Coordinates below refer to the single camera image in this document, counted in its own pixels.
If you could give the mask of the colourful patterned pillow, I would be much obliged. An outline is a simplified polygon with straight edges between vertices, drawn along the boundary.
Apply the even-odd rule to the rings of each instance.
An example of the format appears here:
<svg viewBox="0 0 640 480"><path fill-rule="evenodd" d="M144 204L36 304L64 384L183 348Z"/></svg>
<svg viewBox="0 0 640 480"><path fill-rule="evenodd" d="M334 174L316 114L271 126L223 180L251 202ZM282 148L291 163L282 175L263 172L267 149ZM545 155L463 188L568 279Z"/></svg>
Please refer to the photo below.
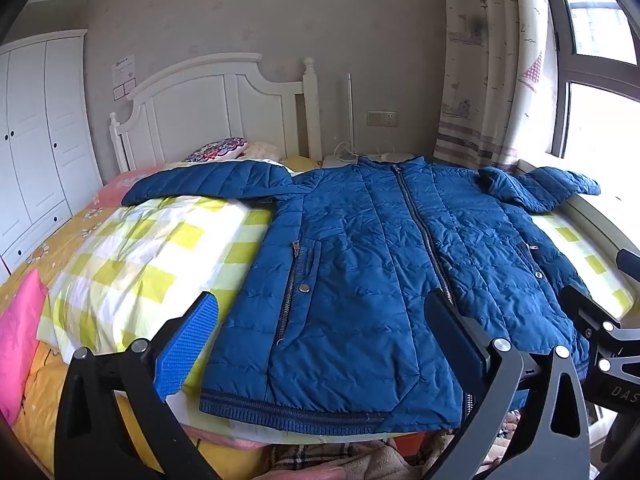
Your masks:
<svg viewBox="0 0 640 480"><path fill-rule="evenodd" d="M216 160L236 159L248 149L243 138L225 138L207 143L186 156L184 162L216 162Z"/></svg>

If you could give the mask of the patterned striped curtain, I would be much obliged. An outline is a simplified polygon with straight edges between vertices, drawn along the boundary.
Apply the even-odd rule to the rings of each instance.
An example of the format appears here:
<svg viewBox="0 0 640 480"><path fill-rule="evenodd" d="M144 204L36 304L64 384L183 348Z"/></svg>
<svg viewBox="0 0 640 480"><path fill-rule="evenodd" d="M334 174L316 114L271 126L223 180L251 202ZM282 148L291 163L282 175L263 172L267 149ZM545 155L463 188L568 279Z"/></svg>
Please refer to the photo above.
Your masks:
<svg viewBox="0 0 640 480"><path fill-rule="evenodd" d="M516 165L536 129L548 31L548 0L446 0L435 158Z"/></svg>

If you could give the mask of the yellow pillow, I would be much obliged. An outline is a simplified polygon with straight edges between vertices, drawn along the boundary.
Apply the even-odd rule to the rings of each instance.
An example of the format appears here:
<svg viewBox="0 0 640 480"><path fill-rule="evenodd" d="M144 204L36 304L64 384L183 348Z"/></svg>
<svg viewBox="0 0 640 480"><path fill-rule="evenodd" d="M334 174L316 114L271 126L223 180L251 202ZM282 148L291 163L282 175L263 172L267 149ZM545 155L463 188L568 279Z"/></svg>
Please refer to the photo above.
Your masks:
<svg viewBox="0 0 640 480"><path fill-rule="evenodd" d="M282 159L281 164L288 168L288 170L296 172L296 174L320 168L320 165L316 160L305 156L288 157Z"/></svg>

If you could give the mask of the white slim desk lamp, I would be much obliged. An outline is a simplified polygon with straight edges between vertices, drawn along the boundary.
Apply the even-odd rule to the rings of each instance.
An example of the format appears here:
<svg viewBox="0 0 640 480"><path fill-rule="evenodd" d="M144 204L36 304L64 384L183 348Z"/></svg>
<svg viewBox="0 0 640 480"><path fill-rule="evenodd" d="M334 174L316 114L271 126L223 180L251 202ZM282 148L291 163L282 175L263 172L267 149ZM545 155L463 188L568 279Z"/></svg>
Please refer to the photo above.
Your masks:
<svg viewBox="0 0 640 480"><path fill-rule="evenodd" d="M352 158L357 158L356 142L355 142L355 114L354 114L354 94L352 93L352 73L346 74L346 99L347 99L347 114L348 114L348 149Z"/></svg>

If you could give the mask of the white wooden headboard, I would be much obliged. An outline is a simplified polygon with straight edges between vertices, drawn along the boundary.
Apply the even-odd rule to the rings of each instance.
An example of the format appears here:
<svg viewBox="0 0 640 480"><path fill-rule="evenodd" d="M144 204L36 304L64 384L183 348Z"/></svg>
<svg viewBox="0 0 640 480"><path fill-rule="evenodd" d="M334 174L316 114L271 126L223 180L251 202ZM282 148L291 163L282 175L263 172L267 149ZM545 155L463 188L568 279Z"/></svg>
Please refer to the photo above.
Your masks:
<svg viewBox="0 0 640 480"><path fill-rule="evenodd" d="M201 146L227 138L266 142L286 157L320 162L319 85L313 58L299 80L274 82L260 71L260 53L190 58L154 74L129 92L126 122L110 115L118 169L134 171L178 162Z"/></svg>

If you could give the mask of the peach checkered pillow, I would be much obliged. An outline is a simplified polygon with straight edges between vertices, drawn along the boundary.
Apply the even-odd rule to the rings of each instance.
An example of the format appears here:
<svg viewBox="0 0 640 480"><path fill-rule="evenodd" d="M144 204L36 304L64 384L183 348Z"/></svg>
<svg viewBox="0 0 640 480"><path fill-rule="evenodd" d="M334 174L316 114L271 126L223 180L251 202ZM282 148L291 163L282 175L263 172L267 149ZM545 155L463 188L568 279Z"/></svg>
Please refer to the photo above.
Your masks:
<svg viewBox="0 0 640 480"><path fill-rule="evenodd" d="M247 159L269 159L280 162L284 155L280 148L267 142L248 142L246 150L241 155Z"/></svg>

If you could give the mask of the yellow white checkered quilt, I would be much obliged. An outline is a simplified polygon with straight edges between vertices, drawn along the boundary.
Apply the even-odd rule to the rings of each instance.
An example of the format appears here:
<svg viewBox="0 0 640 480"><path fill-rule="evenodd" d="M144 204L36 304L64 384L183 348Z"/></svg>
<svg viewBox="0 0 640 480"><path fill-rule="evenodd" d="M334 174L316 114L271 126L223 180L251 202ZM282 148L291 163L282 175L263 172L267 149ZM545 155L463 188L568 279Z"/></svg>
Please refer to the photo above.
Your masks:
<svg viewBox="0 0 640 480"><path fill-rule="evenodd" d="M182 196L116 209L50 287L37 337L68 362L125 350L211 292L225 318L271 221L266 208Z"/></svg>

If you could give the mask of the dark framed window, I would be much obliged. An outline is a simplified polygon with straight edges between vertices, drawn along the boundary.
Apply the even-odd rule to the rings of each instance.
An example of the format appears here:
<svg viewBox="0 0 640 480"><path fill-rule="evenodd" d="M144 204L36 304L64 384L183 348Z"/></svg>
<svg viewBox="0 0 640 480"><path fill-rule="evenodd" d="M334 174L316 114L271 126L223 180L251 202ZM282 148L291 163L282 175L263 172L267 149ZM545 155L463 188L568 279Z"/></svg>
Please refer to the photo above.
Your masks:
<svg viewBox="0 0 640 480"><path fill-rule="evenodd" d="M639 155L639 27L623 0L549 0L558 104L551 154L630 164Z"/></svg>

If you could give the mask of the white bedside table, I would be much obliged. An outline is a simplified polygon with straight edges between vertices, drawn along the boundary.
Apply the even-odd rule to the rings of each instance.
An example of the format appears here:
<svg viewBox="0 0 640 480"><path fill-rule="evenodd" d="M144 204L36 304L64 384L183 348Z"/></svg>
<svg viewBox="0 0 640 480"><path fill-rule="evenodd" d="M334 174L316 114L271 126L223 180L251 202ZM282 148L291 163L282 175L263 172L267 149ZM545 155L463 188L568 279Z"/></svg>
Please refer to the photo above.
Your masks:
<svg viewBox="0 0 640 480"><path fill-rule="evenodd" d="M322 169L341 168L347 165L356 164L356 162L359 162L360 159L370 160L371 162L377 162L376 160L372 160L364 157L360 157L354 162L338 162L337 160L333 159L331 155L328 155L324 159L322 159L321 168ZM398 162L382 162L382 164L398 164Z"/></svg>

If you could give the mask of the paper notice on wall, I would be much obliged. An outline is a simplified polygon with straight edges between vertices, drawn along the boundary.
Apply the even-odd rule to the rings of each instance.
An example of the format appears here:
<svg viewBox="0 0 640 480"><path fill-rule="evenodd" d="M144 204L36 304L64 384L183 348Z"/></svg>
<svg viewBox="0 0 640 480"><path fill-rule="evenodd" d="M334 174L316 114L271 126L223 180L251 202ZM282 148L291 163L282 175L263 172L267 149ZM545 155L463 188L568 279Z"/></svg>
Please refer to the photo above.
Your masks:
<svg viewBox="0 0 640 480"><path fill-rule="evenodd" d="M126 98L136 88L136 63L133 54L121 58L112 65L112 81L114 101Z"/></svg>

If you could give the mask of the white wardrobe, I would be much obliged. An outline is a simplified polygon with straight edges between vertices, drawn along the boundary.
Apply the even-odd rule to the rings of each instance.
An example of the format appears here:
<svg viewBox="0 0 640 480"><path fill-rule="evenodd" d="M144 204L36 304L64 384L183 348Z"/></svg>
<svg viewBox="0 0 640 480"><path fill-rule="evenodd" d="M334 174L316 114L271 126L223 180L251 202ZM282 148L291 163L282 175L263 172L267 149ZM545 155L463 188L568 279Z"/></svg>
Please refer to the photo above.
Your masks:
<svg viewBox="0 0 640 480"><path fill-rule="evenodd" d="M90 136L85 29L1 47L1 279L102 188Z"/></svg>

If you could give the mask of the blue quilted puffer jacket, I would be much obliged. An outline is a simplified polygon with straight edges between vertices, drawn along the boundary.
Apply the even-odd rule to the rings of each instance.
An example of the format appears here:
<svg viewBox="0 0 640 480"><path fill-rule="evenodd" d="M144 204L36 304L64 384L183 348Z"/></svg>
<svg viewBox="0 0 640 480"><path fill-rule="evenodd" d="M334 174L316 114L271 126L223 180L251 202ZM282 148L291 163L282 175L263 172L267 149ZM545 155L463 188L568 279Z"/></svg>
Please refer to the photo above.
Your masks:
<svg viewBox="0 0 640 480"><path fill-rule="evenodd" d="M298 434L459 426L465 392L425 319L441 290L491 337L525 352L588 344L559 305L582 288L533 222L599 185L542 167L513 177L423 158L290 174L269 162L164 170L124 197L267 204L271 223L214 342L202 412Z"/></svg>

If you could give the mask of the wall socket panel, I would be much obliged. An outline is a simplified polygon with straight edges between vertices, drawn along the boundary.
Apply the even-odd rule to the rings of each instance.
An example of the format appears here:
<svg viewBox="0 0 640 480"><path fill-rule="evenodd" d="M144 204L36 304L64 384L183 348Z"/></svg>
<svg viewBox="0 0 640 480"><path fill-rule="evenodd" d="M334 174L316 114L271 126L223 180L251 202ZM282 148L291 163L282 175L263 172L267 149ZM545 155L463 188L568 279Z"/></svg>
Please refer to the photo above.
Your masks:
<svg viewBox="0 0 640 480"><path fill-rule="evenodd" d="M367 125L370 127L395 128L398 126L398 113L390 110L368 110Z"/></svg>

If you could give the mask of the pink blanket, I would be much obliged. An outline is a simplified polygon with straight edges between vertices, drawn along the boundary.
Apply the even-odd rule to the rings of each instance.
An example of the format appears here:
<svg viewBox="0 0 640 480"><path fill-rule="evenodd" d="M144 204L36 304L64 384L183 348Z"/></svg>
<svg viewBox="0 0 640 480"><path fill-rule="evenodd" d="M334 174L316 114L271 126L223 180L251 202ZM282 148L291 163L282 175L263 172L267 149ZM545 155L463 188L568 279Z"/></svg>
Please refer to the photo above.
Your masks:
<svg viewBox="0 0 640 480"><path fill-rule="evenodd" d="M12 426L38 346L37 328L48 293L39 271L29 271L1 315L1 414Z"/></svg>

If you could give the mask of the orange floral bedsheet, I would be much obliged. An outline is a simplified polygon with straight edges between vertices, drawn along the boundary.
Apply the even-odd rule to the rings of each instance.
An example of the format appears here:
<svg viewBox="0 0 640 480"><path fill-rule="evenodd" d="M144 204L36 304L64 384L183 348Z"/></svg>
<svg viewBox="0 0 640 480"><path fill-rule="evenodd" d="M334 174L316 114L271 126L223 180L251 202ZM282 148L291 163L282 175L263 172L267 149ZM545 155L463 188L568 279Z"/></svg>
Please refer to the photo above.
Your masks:
<svg viewBox="0 0 640 480"><path fill-rule="evenodd" d="M196 259L224 203L186 196L124 207L124 194L107 185L1 287L1 411L47 470L74 351L150 339L208 286Z"/></svg>

